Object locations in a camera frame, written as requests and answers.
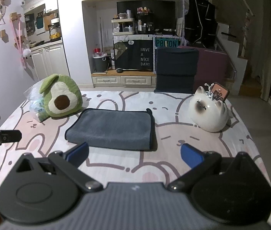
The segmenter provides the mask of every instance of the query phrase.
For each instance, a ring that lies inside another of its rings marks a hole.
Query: cat ear
[[[218,101],[214,102],[214,104],[219,109],[221,115],[225,113],[225,106],[224,106],[223,101],[218,100]]]
[[[195,92],[195,94],[205,94],[205,93],[206,93],[205,89],[202,86],[200,86],[199,88],[197,88],[197,90]]]

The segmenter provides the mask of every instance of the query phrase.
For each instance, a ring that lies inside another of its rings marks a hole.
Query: black screen
[[[117,2],[117,13],[126,13],[127,9],[132,11],[133,17],[137,19],[138,7],[147,7],[153,12],[154,28],[176,28],[176,8],[173,1],[139,0]]]

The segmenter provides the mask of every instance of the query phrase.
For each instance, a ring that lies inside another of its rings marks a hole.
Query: gray bucket
[[[108,68],[108,59],[107,56],[105,57],[93,57],[94,58],[94,64],[96,68],[96,72],[105,72]]]

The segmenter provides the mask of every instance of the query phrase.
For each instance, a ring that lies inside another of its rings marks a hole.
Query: kitchen counter
[[[52,46],[52,45],[56,45],[56,44],[60,44],[62,43],[63,41],[62,40],[58,40],[58,41],[54,41],[54,42],[46,42],[45,44],[43,45],[40,45],[40,46],[37,46],[37,47],[32,47],[30,48],[30,50],[33,52],[35,50],[38,50],[40,48],[43,48],[43,47],[49,47],[49,46]]]

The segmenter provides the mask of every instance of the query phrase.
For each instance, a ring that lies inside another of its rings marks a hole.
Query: white cat figurine
[[[211,100],[204,88],[197,88],[189,104],[189,116],[200,128],[209,132],[222,130],[229,118],[227,105],[221,100]]]

